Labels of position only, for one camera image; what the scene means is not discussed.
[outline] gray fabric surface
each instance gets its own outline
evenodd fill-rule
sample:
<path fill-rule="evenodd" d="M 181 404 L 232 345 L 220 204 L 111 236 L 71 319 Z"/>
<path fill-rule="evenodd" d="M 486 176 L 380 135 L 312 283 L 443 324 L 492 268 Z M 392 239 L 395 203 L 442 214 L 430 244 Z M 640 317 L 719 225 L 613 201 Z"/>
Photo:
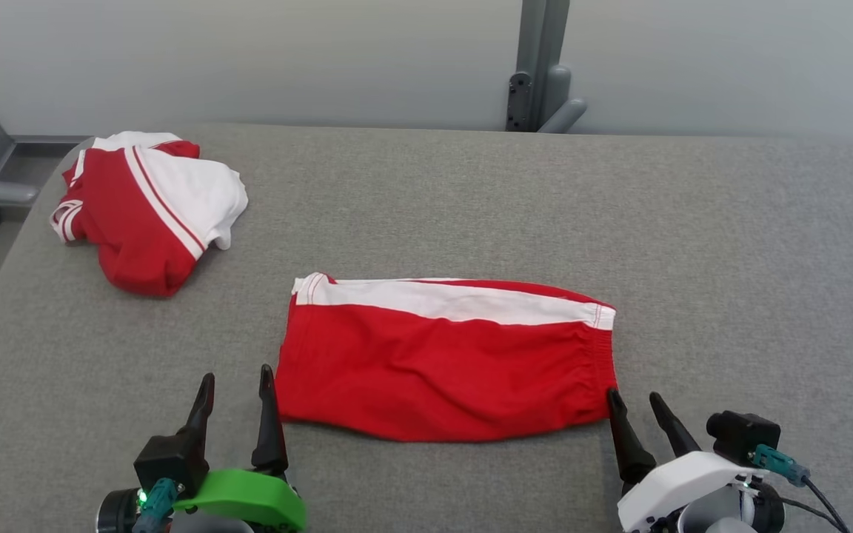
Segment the gray fabric surface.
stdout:
<path fill-rule="evenodd" d="M 757 412 L 853 526 L 853 147 L 193 125 L 250 206 L 170 300 L 111 287 L 64 247 L 48 183 L 0 273 L 0 531 L 85 531 L 131 462 L 216 372 L 207 457 L 246 466 L 258 365 L 289 289 L 335 277 L 524 280 L 618 307 L 632 422 L 670 458 L 646 395 L 708 446 L 712 412 Z M 620 483 L 605 423 L 485 445 L 396 444 L 287 425 L 313 531 L 606 531 Z M 817 505 L 810 494 L 775 485 Z M 826 530 L 791 510 L 786 532 Z"/>

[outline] white plastic robot part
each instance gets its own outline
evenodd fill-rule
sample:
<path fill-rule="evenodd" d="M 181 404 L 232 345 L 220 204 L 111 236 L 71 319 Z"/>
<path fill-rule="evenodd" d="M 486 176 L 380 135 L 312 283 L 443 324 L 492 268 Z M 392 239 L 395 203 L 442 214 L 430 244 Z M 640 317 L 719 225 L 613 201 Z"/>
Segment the white plastic robot part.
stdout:
<path fill-rule="evenodd" d="M 627 533 L 647 533 L 657 519 L 687 503 L 723 488 L 727 483 L 748 482 L 768 472 L 750 469 L 711 452 L 690 452 L 657 466 L 617 503 L 620 527 Z"/>

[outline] red stripe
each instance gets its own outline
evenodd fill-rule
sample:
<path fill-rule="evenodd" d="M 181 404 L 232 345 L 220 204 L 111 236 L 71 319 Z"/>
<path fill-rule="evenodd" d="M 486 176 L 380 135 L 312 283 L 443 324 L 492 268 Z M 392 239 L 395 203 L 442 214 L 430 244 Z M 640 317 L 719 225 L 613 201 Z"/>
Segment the red stripe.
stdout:
<path fill-rule="evenodd" d="M 196 241 L 197 245 L 199 245 L 199 249 L 203 250 L 203 252 L 206 252 L 206 247 L 203 246 L 203 242 L 199 240 L 199 237 L 197 237 L 193 232 L 191 232 L 189 227 L 186 227 L 186 225 L 183 224 L 183 222 L 179 218 L 177 218 L 176 215 L 173 214 L 172 210 L 170 210 L 170 208 L 167 207 L 167 204 L 163 202 L 163 198 L 161 198 L 159 193 L 156 192 L 156 188 L 153 186 L 153 182 L 150 180 L 150 176 L 147 175 L 147 171 L 143 168 L 143 163 L 140 162 L 140 156 L 136 152 L 136 146 L 132 146 L 131 150 L 133 150 L 133 158 L 136 159 L 136 164 L 140 167 L 140 172 L 143 173 L 143 178 L 147 180 L 147 184 L 150 185 L 150 190 L 153 191 L 153 195 L 156 196 L 156 201 L 160 202 L 160 205 L 163 206 L 163 209 L 167 210 L 170 216 L 173 217 L 173 220 L 175 220 L 176 223 L 179 224 L 183 230 L 185 230 L 187 235 L 193 237 L 193 240 Z"/>

